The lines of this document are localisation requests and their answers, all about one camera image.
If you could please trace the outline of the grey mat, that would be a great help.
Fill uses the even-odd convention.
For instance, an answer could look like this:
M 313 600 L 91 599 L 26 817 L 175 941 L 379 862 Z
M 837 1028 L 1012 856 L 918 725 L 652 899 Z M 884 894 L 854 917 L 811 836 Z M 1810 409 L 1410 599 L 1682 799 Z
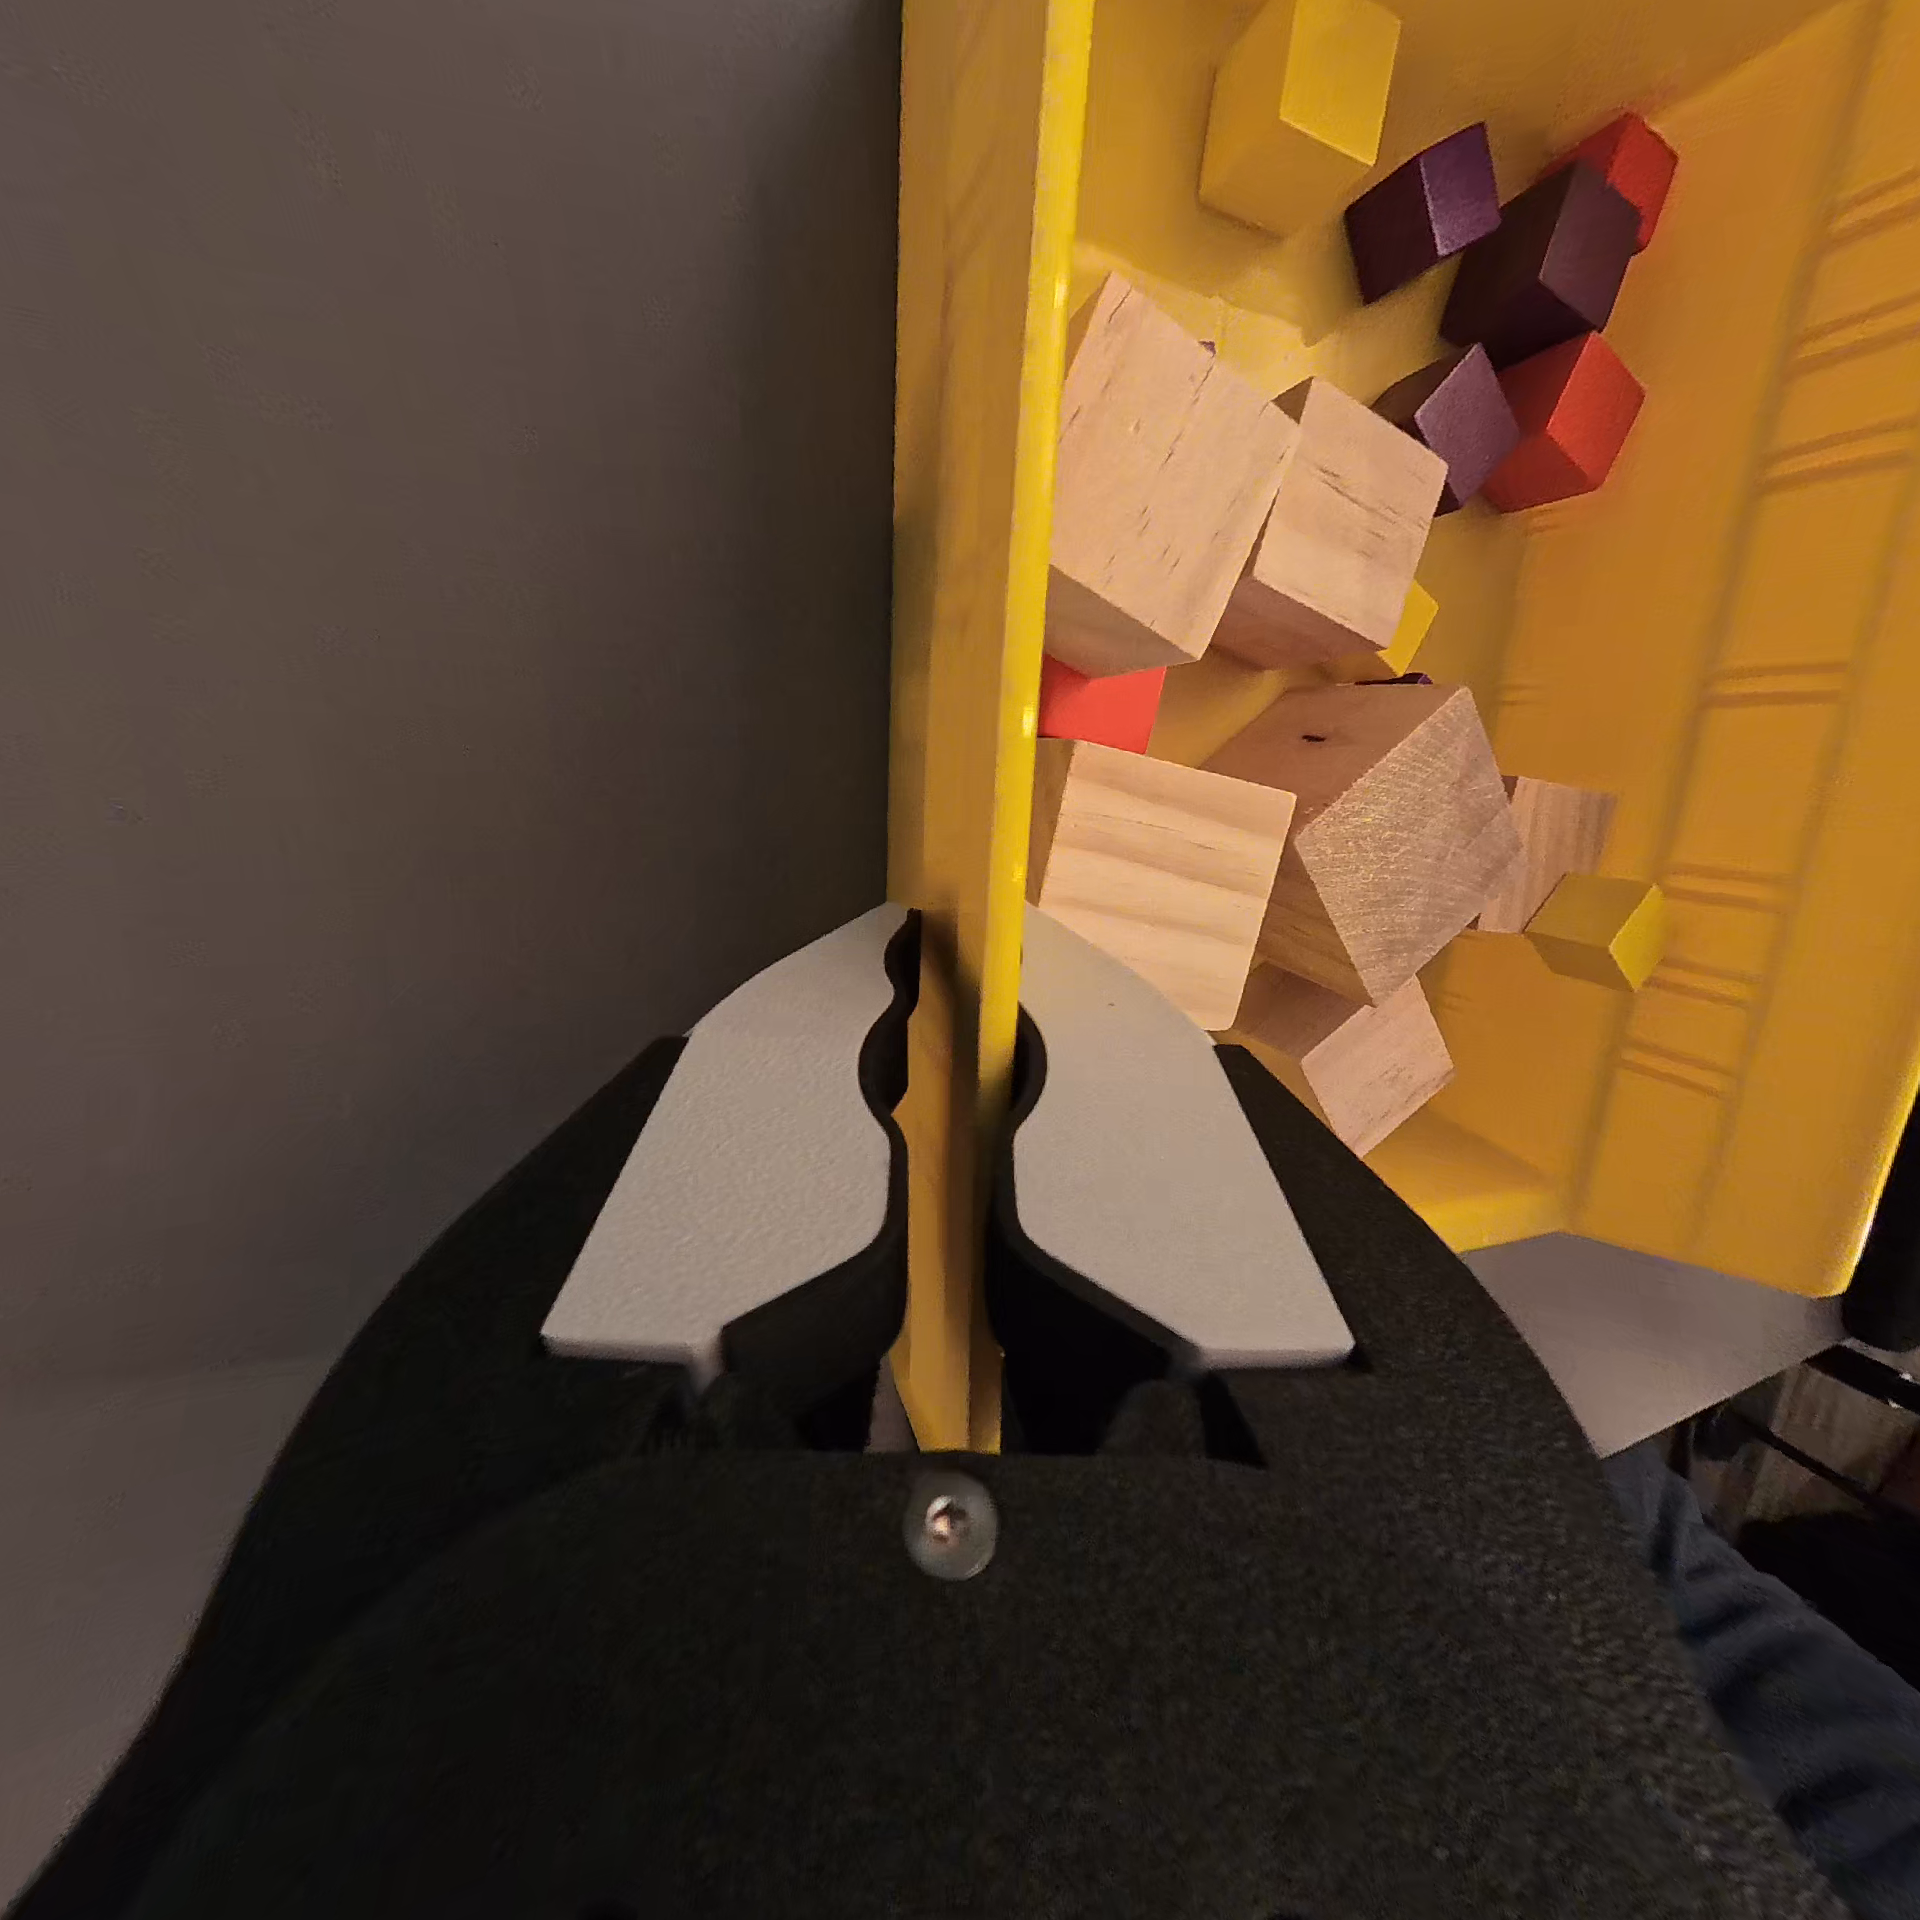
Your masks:
M 5 4 L 5 1384 L 881 900 L 899 4 Z

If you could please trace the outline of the pile of coloured wooden cubes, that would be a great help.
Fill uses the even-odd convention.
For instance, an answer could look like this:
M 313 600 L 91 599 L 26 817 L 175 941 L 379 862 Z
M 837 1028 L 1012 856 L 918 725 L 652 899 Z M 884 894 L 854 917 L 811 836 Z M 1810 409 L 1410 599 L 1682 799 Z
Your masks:
M 1382 4 L 1097 4 L 1046 524 L 1025 998 L 1067 951 L 1245 1044 L 1410 1189 L 1569 1183 L 1543 911 L 1614 798 L 1499 752 L 1399 647 L 1434 520 L 1518 448 L 1454 347 L 1382 398 L 1236 268 L 1377 161 Z

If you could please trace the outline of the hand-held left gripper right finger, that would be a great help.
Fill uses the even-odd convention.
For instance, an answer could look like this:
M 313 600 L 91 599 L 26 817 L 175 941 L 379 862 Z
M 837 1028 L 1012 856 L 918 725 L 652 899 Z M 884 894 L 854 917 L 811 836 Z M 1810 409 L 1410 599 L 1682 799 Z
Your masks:
M 988 1305 L 1009 1359 L 1087 1375 L 1323 1368 L 1356 1348 L 1212 1037 L 1035 904 Z

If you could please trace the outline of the person's jeans leg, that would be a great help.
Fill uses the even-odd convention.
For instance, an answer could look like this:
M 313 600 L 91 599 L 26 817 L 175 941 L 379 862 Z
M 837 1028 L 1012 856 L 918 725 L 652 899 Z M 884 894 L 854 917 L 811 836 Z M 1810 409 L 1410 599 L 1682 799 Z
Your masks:
M 1709 1525 L 1660 1449 L 1599 1463 L 1727 1743 L 1853 1916 L 1918 1916 L 1918 1694 Z

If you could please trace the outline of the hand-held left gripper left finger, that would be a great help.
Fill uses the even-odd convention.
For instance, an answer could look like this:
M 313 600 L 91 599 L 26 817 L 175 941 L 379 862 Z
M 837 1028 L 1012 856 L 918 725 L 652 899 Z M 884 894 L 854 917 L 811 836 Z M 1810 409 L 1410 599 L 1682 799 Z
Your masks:
M 906 1318 L 895 1109 L 921 917 L 895 903 L 789 952 L 683 1037 L 541 1339 L 691 1379 L 858 1379 Z

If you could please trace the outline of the yellow plastic box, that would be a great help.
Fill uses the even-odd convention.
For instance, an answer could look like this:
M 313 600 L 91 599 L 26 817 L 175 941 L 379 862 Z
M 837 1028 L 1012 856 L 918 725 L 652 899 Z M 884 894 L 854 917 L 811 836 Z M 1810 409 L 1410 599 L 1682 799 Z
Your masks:
M 1501 768 L 1619 799 L 1658 885 L 1637 992 L 1521 934 L 1429 972 L 1455 1081 L 1374 1164 L 1459 1249 L 1547 1230 L 1844 1289 L 1915 1092 L 1915 4 L 1393 4 L 1382 168 L 1482 120 L 1503 192 L 1620 110 L 1677 151 L 1606 327 L 1646 390 L 1598 492 L 1429 543 L 1425 671 Z M 902 4 L 886 889 L 913 1027 L 914 1435 L 995 1449 L 988 1120 L 1017 1016 L 1065 327 L 1118 268 L 1268 390 L 1434 347 L 1445 273 L 1354 300 L 1325 192 L 1287 235 L 1198 193 L 1259 4 Z

